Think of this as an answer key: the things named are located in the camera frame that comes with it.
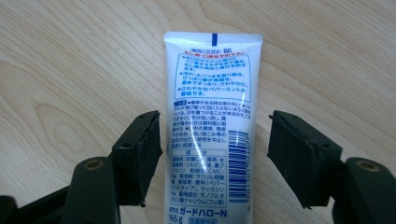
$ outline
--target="white tube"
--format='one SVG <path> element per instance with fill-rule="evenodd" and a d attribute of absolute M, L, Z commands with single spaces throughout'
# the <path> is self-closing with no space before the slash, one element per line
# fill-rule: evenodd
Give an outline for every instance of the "white tube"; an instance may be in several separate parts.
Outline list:
<path fill-rule="evenodd" d="M 262 35 L 169 32 L 165 224 L 252 223 Z"/>

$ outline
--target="table surface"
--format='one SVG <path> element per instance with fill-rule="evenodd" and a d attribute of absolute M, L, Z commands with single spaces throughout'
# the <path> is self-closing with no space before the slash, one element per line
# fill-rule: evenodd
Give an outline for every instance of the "table surface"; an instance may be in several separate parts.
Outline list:
<path fill-rule="evenodd" d="M 0 194 L 19 206 L 106 156 L 138 115 L 160 110 L 165 149 L 167 31 L 263 34 L 254 223 L 332 223 L 303 209 L 266 157 L 269 114 L 305 119 L 396 174 L 396 3 L 334 1 L 1 1 Z M 147 207 L 123 223 L 162 223 L 166 154 Z"/>

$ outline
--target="blue stripe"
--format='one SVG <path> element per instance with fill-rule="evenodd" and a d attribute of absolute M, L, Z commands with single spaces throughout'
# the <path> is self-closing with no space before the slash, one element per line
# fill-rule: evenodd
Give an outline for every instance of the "blue stripe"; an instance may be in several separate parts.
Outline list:
<path fill-rule="evenodd" d="M 212 47 L 218 45 L 218 34 L 212 34 Z"/>

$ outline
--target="light wood surface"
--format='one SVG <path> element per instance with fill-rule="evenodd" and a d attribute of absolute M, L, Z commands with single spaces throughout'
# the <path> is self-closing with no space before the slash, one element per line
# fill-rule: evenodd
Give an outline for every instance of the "light wood surface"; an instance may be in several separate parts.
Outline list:
<path fill-rule="evenodd" d="M 304 210 L 266 157 L 268 115 L 296 114 L 343 160 L 396 175 L 395 12 L 393 0 L 1 1 L 0 195 L 21 206 L 68 185 L 150 110 L 165 150 L 166 31 L 259 33 L 254 223 L 332 223 L 332 201 Z M 122 223 L 163 223 L 165 163 Z"/>

